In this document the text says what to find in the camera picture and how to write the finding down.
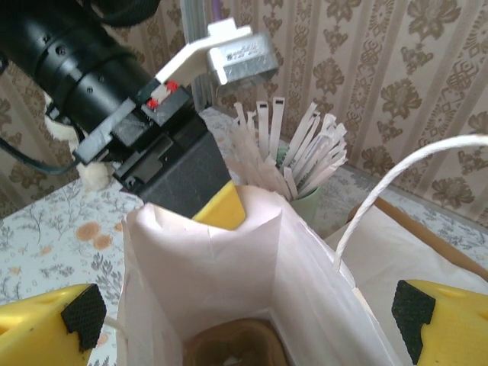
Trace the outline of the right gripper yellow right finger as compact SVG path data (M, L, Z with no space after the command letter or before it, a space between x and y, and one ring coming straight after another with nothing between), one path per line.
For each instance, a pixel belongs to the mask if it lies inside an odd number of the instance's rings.
M414 365L487 364L487 295L400 280L391 313Z

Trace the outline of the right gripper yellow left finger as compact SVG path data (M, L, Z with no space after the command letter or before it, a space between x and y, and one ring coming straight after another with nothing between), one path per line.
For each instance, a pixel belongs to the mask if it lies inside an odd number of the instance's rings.
M107 314L96 284L1 306L2 365L87 365Z

